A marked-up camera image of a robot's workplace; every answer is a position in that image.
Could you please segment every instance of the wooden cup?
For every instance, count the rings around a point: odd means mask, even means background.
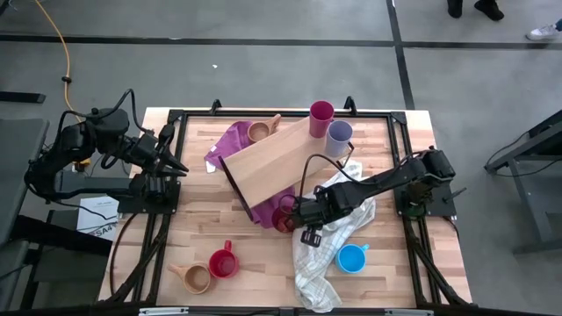
[[[206,264],[196,263],[189,267],[168,265],[168,270],[177,274],[182,279],[185,289],[192,294],[201,294],[211,285],[211,273]]]
[[[275,129],[279,125],[280,120],[281,114],[277,114],[276,116],[266,120],[265,122],[255,122],[248,129],[249,140],[252,143],[255,143],[270,136],[275,132]]]

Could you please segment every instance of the white towel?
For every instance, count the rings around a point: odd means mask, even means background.
[[[354,179],[360,180],[362,175],[361,162],[348,161],[343,169]],[[349,181],[342,173],[337,173],[322,186]],[[314,198],[312,193],[306,198]],[[334,260],[335,254],[343,246],[348,237],[361,226],[375,219],[375,199],[366,199],[349,216],[325,225],[317,232],[322,236],[318,248],[300,242],[305,227],[296,229],[292,235],[292,263],[295,268],[295,293],[300,303],[315,312],[330,312],[340,306],[342,300],[324,278],[328,265]]]

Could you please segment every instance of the purple cup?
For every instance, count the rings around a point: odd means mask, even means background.
[[[316,101],[310,107],[308,132],[314,138],[322,138],[334,118],[334,106],[328,101]]]
[[[353,128],[346,121],[334,121],[328,129],[326,136],[326,154],[330,157],[338,157],[348,146],[353,136]]]

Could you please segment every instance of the butcher block table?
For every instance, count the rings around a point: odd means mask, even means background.
[[[273,116],[276,109],[267,110],[271,110]],[[158,133],[166,123],[168,112],[169,108],[148,108],[143,125]],[[435,145],[429,113],[406,111],[406,115],[412,149],[418,151]],[[278,129],[286,128],[299,119],[282,118]],[[355,151],[351,159],[363,164],[363,176],[372,176],[393,167],[384,119],[343,119],[353,126],[351,142]],[[301,306],[294,293],[292,235],[254,225],[225,174],[219,169],[212,174],[206,172],[203,157],[238,120],[260,121],[263,118],[189,117],[182,163],[190,172],[180,178],[182,189],[177,213],[172,216],[169,227],[158,305]],[[396,127],[396,131],[403,154],[400,129]],[[330,166],[309,176],[305,192],[325,182],[335,172]],[[415,307],[404,229],[401,219],[396,215],[393,193],[387,191],[379,194],[375,200],[375,219],[354,232],[347,241],[370,245],[366,251],[365,269],[355,275],[343,274],[332,263],[328,268],[327,280],[342,298],[342,307]],[[119,221],[118,231],[127,218],[128,215]],[[125,281],[139,260],[147,218],[147,215],[139,214],[119,244],[114,268],[116,288]],[[471,301],[455,230],[441,218],[428,217],[427,226],[437,268],[460,297]],[[211,288],[204,294],[190,294],[180,279],[166,269],[169,263],[184,266],[195,262],[207,263],[215,250],[223,248],[225,240],[233,243],[233,251],[240,260],[240,271],[229,279],[213,279]],[[147,269],[142,299],[148,294],[153,264],[154,258]],[[427,273],[421,262],[419,265],[424,294],[430,299]],[[107,268],[99,298],[109,296]]]

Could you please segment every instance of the shoe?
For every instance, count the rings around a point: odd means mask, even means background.
[[[460,18],[463,15],[463,0],[447,0],[447,12],[453,18]]]
[[[555,25],[547,25],[528,32],[525,36],[529,40],[547,40],[557,37],[558,33]]]
[[[500,8],[498,8],[498,4],[495,0],[479,0],[474,4],[474,8],[486,14],[493,21],[503,19],[503,13],[500,11]]]

